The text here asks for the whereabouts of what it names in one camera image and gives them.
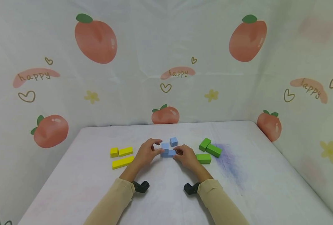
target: finger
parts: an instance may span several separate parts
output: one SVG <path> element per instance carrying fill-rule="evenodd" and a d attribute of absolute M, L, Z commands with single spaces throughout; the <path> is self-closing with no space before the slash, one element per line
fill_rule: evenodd
<path fill-rule="evenodd" d="M 177 151 L 177 150 L 180 150 L 180 151 L 185 151 L 186 149 L 187 149 L 187 147 L 188 146 L 186 146 L 185 144 L 183 144 L 183 145 L 179 145 L 179 146 L 176 146 L 175 148 L 174 148 L 174 150 L 175 151 Z"/>
<path fill-rule="evenodd" d="M 160 139 L 152 139 L 152 138 L 149 138 L 145 144 L 149 147 L 151 147 L 153 144 L 157 144 L 159 145 L 159 143 L 161 143 L 163 140 L 160 140 Z"/>
<path fill-rule="evenodd" d="M 153 154 L 154 154 L 154 157 L 159 155 L 159 154 L 162 154 L 164 152 L 164 149 L 162 148 L 159 148 L 159 149 L 156 149 Z"/>
<path fill-rule="evenodd" d="M 183 156 L 181 156 L 181 155 L 174 155 L 173 156 L 173 159 L 175 159 L 175 160 L 177 160 L 177 161 L 181 161 L 181 158 L 182 158 Z"/>

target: beige sleeve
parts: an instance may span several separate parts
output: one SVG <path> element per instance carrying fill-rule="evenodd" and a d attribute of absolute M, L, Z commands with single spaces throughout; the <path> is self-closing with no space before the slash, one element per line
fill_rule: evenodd
<path fill-rule="evenodd" d="M 88 216 L 84 225 L 115 225 L 132 200 L 134 185 L 117 178 L 109 191 Z"/>
<path fill-rule="evenodd" d="M 216 225 L 249 224 L 238 207 L 224 192 L 219 181 L 209 179 L 198 187 L 198 194 L 209 209 Z"/>

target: green leaf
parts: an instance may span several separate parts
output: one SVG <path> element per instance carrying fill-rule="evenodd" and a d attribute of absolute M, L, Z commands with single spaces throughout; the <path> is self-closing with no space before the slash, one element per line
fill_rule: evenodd
<path fill-rule="evenodd" d="M 31 135 L 34 135 L 35 131 L 37 130 L 38 127 L 34 128 L 32 131 L 31 131 Z"/>
<path fill-rule="evenodd" d="M 167 104 L 165 104 L 162 107 L 160 107 L 160 110 L 164 109 L 165 107 L 167 107 Z"/>
<path fill-rule="evenodd" d="M 257 21 L 257 18 L 254 15 L 247 15 L 247 16 L 244 16 L 242 21 L 244 23 L 255 23 Z"/>
<path fill-rule="evenodd" d="M 277 118 L 279 114 L 276 113 L 276 112 L 273 112 L 271 115 L 272 115 L 272 116 L 275 116 L 275 117 Z"/>
<path fill-rule="evenodd" d="M 44 119 L 44 116 L 40 115 L 38 116 L 38 119 L 37 119 L 37 125 L 39 126 L 39 123 Z"/>
<path fill-rule="evenodd" d="M 81 23 L 91 23 L 91 22 L 93 22 L 93 18 L 91 18 L 87 14 L 83 14 L 83 13 L 78 14 L 76 19 L 77 19 L 77 21 L 79 21 Z"/>

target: yellow block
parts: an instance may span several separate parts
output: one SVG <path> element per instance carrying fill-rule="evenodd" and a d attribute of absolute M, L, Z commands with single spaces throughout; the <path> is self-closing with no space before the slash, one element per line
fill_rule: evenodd
<path fill-rule="evenodd" d="M 123 157 L 130 154 L 133 154 L 133 147 L 126 147 L 124 149 L 119 150 L 119 157 Z"/>
<path fill-rule="evenodd" d="M 110 157 L 118 157 L 119 156 L 119 151 L 117 147 L 113 147 L 110 149 Z"/>
<path fill-rule="evenodd" d="M 124 159 L 119 159 L 112 162 L 112 169 L 121 168 L 123 166 L 128 166 L 134 160 L 134 156 L 130 156 Z"/>

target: green block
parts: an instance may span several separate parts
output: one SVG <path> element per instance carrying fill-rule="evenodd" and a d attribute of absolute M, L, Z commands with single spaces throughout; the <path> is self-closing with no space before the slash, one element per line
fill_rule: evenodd
<path fill-rule="evenodd" d="M 211 143 L 210 139 L 205 138 L 204 141 L 199 145 L 199 149 L 205 152 L 208 145 Z"/>
<path fill-rule="evenodd" d="M 207 151 L 207 153 L 210 153 L 217 158 L 219 158 L 219 156 L 221 154 L 221 149 L 219 149 L 218 147 L 215 147 L 212 144 L 208 145 L 208 147 L 206 148 L 206 151 Z"/>
<path fill-rule="evenodd" d="M 196 159 L 200 164 L 209 164 L 211 163 L 211 156 L 209 154 L 196 154 Z"/>

